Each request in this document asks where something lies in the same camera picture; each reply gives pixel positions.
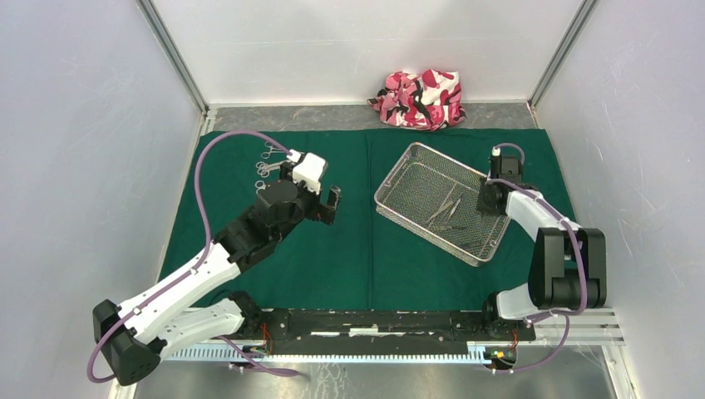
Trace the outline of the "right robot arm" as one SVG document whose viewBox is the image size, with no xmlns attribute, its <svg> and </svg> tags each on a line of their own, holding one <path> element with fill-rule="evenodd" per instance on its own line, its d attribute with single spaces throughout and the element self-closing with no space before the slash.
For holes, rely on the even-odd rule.
<svg viewBox="0 0 705 399">
<path fill-rule="evenodd" d="M 524 159 L 496 147 L 482 181 L 476 208 L 506 216 L 534 242 L 526 283 L 492 293 L 483 304 L 481 331 L 501 339 L 514 321 L 532 324 L 554 315 L 579 315 L 602 308 L 607 299 L 606 238 L 562 215 L 523 181 Z"/>
</svg>

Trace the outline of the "surgical forceps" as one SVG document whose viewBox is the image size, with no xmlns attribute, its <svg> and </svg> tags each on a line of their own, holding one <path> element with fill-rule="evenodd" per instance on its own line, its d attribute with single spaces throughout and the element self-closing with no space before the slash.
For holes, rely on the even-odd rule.
<svg viewBox="0 0 705 399">
<path fill-rule="evenodd" d="M 262 160 L 269 160 L 273 155 L 284 154 L 284 151 L 278 148 L 273 142 L 266 141 L 264 147 L 265 150 L 260 154 Z"/>
</svg>

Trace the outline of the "surgical scissors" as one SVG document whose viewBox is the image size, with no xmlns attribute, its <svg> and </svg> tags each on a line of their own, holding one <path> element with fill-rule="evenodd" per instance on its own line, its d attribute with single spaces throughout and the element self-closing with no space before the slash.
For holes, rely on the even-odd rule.
<svg viewBox="0 0 705 399">
<path fill-rule="evenodd" d="M 266 163 L 263 161 L 258 162 L 255 167 L 259 173 L 264 173 L 264 172 L 270 172 L 272 170 L 278 169 L 282 164 L 286 163 L 286 160 L 274 162 L 274 163 Z"/>
<path fill-rule="evenodd" d="M 255 192 L 259 193 L 262 190 L 266 190 L 269 187 L 269 182 L 265 180 L 257 180 L 254 183 Z"/>
</svg>

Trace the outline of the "wire mesh instrument tray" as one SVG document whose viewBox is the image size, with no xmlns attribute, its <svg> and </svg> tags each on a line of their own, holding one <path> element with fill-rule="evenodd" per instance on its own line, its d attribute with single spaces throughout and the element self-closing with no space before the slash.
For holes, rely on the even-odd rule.
<svg viewBox="0 0 705 399">
<path fill-rule="evenodd" d="M 476 201 L 486 174 L 420 142 L 411 143 L 378 186 L 376 211 L 473 267 L 491 261 L 509 225 L 501 215 L 481 214 Z M 426 221 L 444 203 L 461 198 L 455 211 Z"/>
</svg>

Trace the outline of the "green surgical drape cloth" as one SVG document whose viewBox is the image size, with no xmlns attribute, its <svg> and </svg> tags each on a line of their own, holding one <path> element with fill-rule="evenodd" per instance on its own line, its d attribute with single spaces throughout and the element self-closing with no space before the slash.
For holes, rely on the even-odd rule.
<svg viewBox="0 0 705 399">
<path fill-rule="evenodd" d="M 325 185 L 340 187 L 332 225 L 306 220 L 273 255 L 214 290 L 243 290 L 263 308 L 476 310 L 489 294 L 524 283 L 533 241 L 511 223 L 492 260 L 473 267 L 381 216 L 373 199 L 404 150 L 429 145 L 486 171 L 491 148 L 525 151 L 525 180 L 561 213 L 574 209 L 546 131 L 400 129 L 285 131 L 274 139 L 328 162 Z"/>
</svg>

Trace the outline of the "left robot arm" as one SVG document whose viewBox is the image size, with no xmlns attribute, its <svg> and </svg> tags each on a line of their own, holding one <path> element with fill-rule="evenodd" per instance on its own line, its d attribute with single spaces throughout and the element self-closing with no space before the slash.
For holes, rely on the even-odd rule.
<svg viewBox="0 0 705 399">
<path fill-rule="evenodd" d="M 254 337 L 261 317 L 238 299 L 223 299 L 194 312 L 187 309 L 271 256 L 302 221 L 332 224 L 340 199 L 336 185 L 326 201 L 304 181 L 283 179 L 266 185 L 253 205 L 208 237 L 205 247 L 167 278 L 121 303 L 106 299 L 96 305 L 92 311 L 96 349 L 89 361 L 102 355 L 112 378 L 129 386 L 190 345 L 233 333 Z"/>
</svg>

